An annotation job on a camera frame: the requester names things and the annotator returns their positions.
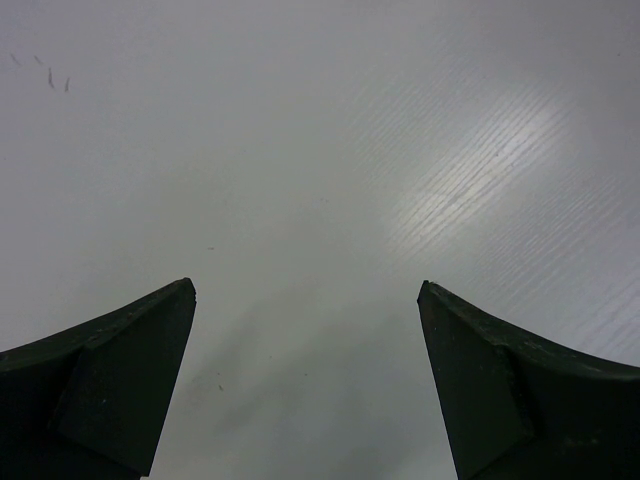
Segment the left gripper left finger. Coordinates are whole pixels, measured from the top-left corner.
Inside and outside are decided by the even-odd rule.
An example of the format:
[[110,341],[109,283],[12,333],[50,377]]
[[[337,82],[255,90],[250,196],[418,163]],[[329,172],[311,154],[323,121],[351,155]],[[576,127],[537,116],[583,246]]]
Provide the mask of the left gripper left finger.
[[195,309],[184,278],[2,352],[2,478],[149,476]]

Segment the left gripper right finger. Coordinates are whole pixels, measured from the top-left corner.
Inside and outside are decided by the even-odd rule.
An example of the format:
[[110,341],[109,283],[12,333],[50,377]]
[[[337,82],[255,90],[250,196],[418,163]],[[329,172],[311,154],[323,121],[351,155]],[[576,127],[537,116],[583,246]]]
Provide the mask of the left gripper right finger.
[[636,479],[639,370],[426,281],[417,299],[460,479]]

